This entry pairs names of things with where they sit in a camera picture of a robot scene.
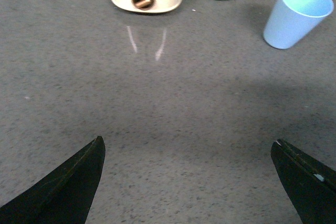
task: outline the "white speck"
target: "white speck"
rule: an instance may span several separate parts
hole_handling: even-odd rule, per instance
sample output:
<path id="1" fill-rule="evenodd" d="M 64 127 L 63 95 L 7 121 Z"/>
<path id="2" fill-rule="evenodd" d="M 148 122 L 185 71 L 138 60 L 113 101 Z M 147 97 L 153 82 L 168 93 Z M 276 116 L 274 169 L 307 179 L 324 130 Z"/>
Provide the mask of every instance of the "white speck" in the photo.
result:
<path id="1" fill-rule="evenodd" d="M 316 178 L 318 178 L 321 182 L 324 182 L 324 178 L 320 174 L 314 174 Z"/>

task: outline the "light blue plastic cup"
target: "light blue plastic cup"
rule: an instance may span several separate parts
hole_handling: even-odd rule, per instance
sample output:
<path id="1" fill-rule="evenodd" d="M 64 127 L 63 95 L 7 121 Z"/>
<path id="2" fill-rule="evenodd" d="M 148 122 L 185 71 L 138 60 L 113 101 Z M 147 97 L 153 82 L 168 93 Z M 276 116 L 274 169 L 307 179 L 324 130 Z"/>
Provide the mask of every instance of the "light blue plastic cup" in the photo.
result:
<path id="1" fill-rule="evenodd" d="M 279 49 L 292 47 L 332 13 L 332 0 L 277 0 L 264 39 Z"/>

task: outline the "cup rim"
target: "cup rim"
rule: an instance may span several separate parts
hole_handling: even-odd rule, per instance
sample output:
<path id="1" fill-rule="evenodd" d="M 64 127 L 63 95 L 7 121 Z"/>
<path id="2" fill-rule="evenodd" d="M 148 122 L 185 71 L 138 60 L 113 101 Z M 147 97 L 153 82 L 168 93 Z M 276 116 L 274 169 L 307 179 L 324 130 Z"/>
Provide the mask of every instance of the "cup rim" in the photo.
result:
<path id="1" fill-rule="evenodd" d="M 293 9 L 291 6 L 289 6 L 286 0 L 282 0 L 282 1 L 283 1 L 283 2 L 285 3 L 285 5 L 286 5 L 289 9 L 291 9 L 293 12 L 295 12 L 295 13 L 297 13 L 297 14 L 300 14 L 300 15 L 302 15 L 302 16 L 310 17 L 310 18 L 322 18 L 322 17 L 327 17 L 327 16 L 330 15 L 330 14 L 333 12 L 333 10 L 334 10 L 334 2 L 333 2 L 333 0 L 328 0 L 329 3 L 330 3 L 330 10 L 329 10 L 326 14 L 324 14 L 324 15 L 320 15 L 320 16 L 308 15 L 308 14 L 299 12 L 299 11 Z"/>

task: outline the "gray countertop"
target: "gray countertop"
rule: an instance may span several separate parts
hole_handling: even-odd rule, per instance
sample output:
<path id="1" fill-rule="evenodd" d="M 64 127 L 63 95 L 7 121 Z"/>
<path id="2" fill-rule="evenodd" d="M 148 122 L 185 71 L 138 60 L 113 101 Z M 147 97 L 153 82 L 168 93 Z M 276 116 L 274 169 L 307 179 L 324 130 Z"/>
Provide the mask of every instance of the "gray countertop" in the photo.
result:
<path id="1" fill-rule="evenodd" d="M 87 223 L 300 223 L 270 159 L 336 169 L 336 12 L 287 50 L 276 0 L 0 0 L 0 205 L 101 135 Z"/>

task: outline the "cup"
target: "cup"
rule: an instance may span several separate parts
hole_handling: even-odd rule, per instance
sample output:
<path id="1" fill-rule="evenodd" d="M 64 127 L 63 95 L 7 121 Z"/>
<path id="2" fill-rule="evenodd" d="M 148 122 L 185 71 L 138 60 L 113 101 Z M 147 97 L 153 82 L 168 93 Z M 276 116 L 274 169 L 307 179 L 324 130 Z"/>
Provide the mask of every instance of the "cup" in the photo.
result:
<path id="1" fill-rule="evenodd" d="M 277 0 L 264 39 L 278 49 L 292 47 L 332 13 L 332 0 Z"/>

